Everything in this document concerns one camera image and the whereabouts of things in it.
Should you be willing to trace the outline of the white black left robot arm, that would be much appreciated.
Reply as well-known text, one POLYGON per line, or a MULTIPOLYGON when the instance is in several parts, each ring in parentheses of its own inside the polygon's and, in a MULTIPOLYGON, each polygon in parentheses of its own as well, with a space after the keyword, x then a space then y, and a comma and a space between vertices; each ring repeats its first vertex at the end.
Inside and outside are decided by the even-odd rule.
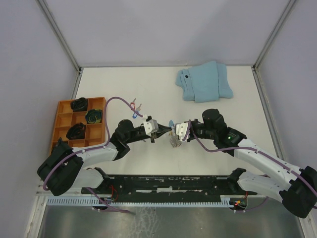
POLYGON ((109 180, 96 164, 119 160, 130 151, 130 143, 146 139, 154 142, 171 130, 171 127, 161 125, 154 119, 145 121, 139 127, 124 119, 108 142, 87 147, 70 147, 61 143, 40 165, 37 174, 44 182, 43 189, 54 196, 60 196, 71 188, 84 187, 105 193, 109 189, 109 180))

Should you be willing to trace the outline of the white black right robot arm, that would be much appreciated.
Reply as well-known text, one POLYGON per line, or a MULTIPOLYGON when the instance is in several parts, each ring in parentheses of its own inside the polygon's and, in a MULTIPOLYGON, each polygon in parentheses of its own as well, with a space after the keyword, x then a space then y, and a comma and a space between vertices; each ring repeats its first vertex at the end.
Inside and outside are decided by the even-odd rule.
POLYGON ((185 138, 200 143, 212 140, 213 152, 224 152, 260 170, 256 175, 242 168, 235 169, 227 182, 231 193, 255 192, 272 198, 293 215, 306 218, 317 207, 317 172, 306 166, 292 165, 261 149, 245 134, 228 127, 217 109, 205 110, 203 122, 189 121, 185 138))

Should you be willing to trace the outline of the key with red tag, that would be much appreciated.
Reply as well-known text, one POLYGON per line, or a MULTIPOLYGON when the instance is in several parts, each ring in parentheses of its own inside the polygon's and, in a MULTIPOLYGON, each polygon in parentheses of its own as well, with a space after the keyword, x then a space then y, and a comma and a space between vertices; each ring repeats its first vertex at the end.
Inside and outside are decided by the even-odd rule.
POLYGON ((136 101, 136 98, 134 98, 134 100, 132 102, 130 102, 130 106, 133 108, 133 109, 136 109, 135 107, 135 101, 136 101))

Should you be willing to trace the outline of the light blue folded cloth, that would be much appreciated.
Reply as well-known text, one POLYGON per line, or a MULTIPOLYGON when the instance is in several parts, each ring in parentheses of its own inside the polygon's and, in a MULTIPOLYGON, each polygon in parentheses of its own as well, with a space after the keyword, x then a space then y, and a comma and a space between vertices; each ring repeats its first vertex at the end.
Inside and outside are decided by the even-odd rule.
POLYGON ((210 61, 178 71, 175 84, 183 90, 183 100, 195 103, 233 98, 225 64, 210 61))

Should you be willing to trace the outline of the orange compartment tray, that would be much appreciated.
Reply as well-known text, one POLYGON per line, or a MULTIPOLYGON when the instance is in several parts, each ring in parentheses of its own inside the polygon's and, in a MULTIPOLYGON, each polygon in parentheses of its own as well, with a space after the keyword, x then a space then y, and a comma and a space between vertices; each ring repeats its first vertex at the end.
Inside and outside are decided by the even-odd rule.
POLYGON ((93 146, 105 142, 104 97, 60 101, 55 116, 50 152, 59 143, 70 147, 93 146))

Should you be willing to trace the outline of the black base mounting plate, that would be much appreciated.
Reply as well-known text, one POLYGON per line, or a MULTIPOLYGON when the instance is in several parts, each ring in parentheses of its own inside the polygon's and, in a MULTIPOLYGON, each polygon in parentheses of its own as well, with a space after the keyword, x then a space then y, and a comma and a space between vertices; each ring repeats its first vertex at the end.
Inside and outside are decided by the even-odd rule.
POLYGON ((154 191, 171 188, 184 191, 206 191, 212 195, 245 195, 246 191, 228 179, 228 176, 181 176, 181 175, 109 175, 101 185, 94 188, 96 194, 117 191, 120 195, 137 190, 154 191))

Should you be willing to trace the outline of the aluminium frame rail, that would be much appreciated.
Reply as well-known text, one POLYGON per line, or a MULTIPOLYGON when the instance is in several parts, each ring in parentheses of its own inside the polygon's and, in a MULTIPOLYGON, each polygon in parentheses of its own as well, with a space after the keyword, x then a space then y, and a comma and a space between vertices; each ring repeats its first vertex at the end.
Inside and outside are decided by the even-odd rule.
POLYGON ((276 146, 300 167, 317 165, 317 3, 289 0, 255 64, 276 146))

